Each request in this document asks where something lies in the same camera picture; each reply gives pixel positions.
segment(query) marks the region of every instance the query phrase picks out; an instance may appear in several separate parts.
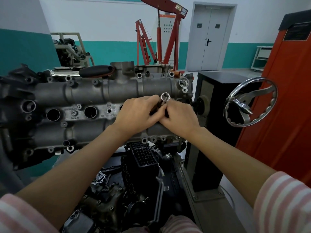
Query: person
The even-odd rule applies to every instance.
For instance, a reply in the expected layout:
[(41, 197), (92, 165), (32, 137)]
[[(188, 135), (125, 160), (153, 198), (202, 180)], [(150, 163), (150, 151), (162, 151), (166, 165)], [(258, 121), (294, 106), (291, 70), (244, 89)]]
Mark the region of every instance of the person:
[[(158, 101), (158, 95), (127, 100), (115, 122), (94, 141), (16, 195), (3, 196), (0, 232), (58, 232), (111, 155), (132, 135), (158, 121), (195, 145), (223, 172), (254, 208), (259, 232), (311, 232), (310, 188), (200, 127), (189, 104), (170, 100), (150, 116)], [(200, 232), (190, 221), (171, 216), (161, 232)]]

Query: hand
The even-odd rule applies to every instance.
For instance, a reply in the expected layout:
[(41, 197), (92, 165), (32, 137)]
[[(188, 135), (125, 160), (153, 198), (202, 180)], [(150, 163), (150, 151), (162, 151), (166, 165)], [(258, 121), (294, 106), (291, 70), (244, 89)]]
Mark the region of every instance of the hand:
[(159, 100), (160, 97), (158, 95), (126, 100), (113, 125), (124, 132), (128, 138), (151, 127), (165, 114), (166, 105), (163, 105), (152, 116), (149, 115)]
[(159, 122), (171, 132), (188, 140), (193, 131), (201, 128), (191, 105), (174, 100), (166, 104), (169, 118), (163, 117)]

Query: striped shirt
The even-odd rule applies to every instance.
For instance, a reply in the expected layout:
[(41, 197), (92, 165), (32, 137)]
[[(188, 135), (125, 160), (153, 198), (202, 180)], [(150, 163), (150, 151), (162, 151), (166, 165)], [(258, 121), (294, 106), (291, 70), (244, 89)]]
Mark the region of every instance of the striped shirt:
[[(270, 176), (259, 191), (254, 217), (259, 233), (311, 232), (311, 189), (284, 172)], [(0, 233), (57, 233), (37, 210), (7, 194), (0, 199)], [(148, 233), (147, 227), (125, 233)], [(185, 216), (171, 215), (160, 233), (201, 233)]]

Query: engine block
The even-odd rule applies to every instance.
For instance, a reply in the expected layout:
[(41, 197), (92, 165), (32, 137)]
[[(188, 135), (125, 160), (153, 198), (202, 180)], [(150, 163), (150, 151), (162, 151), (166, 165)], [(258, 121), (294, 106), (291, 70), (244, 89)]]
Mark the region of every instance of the engine block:
[[(0, 77), (2, 148), (15, 169), (41, 162), (66, 149), (74, 152), (111, 125), (130, 98), (170, 94), (192, 98), (192, 74), (136, 73), (134, 62), (111, 63), (111, 75), (82, 78), (79, 71), (35, 73), (26, 65)], [(177, 142), (160, 123), (128, 142)]]

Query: sleeve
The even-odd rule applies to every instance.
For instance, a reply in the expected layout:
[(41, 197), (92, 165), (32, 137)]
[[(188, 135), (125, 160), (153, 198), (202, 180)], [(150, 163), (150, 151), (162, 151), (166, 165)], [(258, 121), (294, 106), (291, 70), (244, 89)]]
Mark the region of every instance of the sleeve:
[(58, 233), (36, 209), (12, 194), (0, 199), (0, 232)]
[(284, 172), (270, 176), (254, 205), (258, 232), (311, 232), (311, 189)]

